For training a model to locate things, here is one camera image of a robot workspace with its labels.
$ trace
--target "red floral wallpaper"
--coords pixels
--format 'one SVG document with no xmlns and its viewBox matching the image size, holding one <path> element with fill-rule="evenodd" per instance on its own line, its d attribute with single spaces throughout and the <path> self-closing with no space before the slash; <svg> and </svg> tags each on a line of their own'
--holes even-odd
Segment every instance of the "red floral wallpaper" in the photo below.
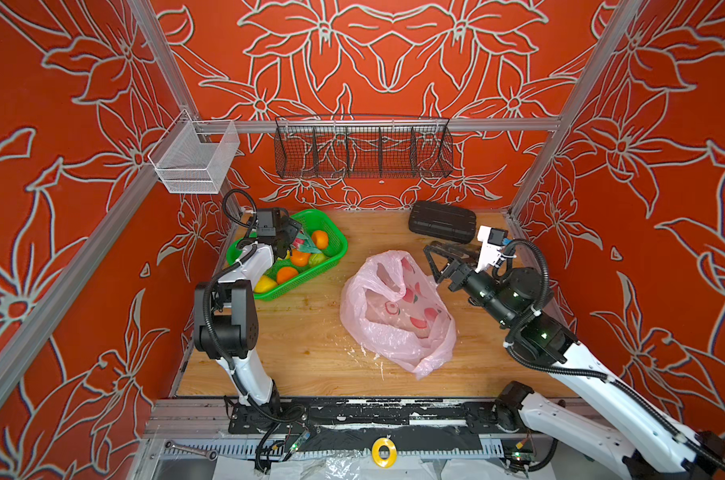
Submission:
<svg viewBox="0 0 725 480">
<path fill-rule="evenodd" d="M 521 223 L 579 337 L 725 438 L 725 2 L 643 5 Z"/>
<path fill-rule="evenodd" d="M 557 116 L 616 2 L 152 0 L 204 118 L 307 113 Z M 281 180 L 272 140 L 242 136 L 230 179 L 288 208 L 510 205 L 544 132 L 456 134 L 441 180 Z"/>
<path fill-rule="evenodd" d="M 0 350 L 177 113 L 124 0 L 0 0 Z M 154 187 L 1 409 L 0 478 L 126 473 L 219 256 L 218 201 Z"/>
</svg>

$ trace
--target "white wire basket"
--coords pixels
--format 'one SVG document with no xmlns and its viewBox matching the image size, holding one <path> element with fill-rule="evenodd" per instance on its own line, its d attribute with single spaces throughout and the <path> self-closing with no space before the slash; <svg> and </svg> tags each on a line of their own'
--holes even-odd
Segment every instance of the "white wire basket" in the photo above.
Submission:
<svg viewBox="0 0 725 480">
<path fill-rule="evenodd" d="M 212 138 L 198 133 L 201 123 L 182 110 L 148 155 L 172 194 L 218 193 L 240 147 L 233 121 L 227 122 L 223 134 Z"/>
</svg>

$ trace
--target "plastic bag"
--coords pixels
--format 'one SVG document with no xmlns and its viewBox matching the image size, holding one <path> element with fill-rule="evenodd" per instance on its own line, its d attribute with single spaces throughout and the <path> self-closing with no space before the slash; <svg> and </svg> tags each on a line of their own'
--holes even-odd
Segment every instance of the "plastic bag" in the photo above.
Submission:
<svg viewBox="0 0 725 480">
<path fill-rule="evenodd" d="M 453 357 L 455 321 L 408 252 L 370 256 L 341 293 L 341 323 L 366 349 L 422 379 Z"/>
</svg>

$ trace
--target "wooden board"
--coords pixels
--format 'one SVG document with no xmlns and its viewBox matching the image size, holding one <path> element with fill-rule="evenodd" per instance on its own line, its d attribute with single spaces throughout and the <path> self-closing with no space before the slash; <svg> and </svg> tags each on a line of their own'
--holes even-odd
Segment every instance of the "wooden board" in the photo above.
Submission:
<svg viewBox="0 0 725 480">
<path fill-rule="evenodd" d="M 408 230 L 408 212 L 329 212 L 346 236 L 347 255 L 336 268 L 272 302 L 256 301 L 260 336 L 256 350 L 282 396 L 497 396 L 511 380 L 544 396 L 576 396 L 551 377 L 525 369 L 502 348 L 505 332 L 490 315 L 467 303 L 465 293 L 447 284 L 440 296 L 456 321 L 453 360 L 424 379 L 394 362 L 365 352 L 338 319 L 341 289 L 368 256 L 406 250 L 424 272 L 423 253 L 431 237 Z M 497 213 L 478 213 L 478 224 L 507 228 Z M 235 394 L 215 362 L 194 351 L 178 389 L 179 396 Z"/>
</svg>

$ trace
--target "black case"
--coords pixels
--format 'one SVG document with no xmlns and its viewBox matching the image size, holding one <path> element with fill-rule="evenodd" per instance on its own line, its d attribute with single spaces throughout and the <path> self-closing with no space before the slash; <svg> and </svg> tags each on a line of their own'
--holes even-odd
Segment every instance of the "black case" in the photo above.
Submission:
<svg viewBox="0 0 725 480">
<path fill-rule="evenodd" d="M 475 212 L 425 200 L 413 204 L 408 218 L 408 228 L 414 234 L 436 236 L 460 244 L 468 244 L 475 238 L 476 227 Z"/>
</svg>

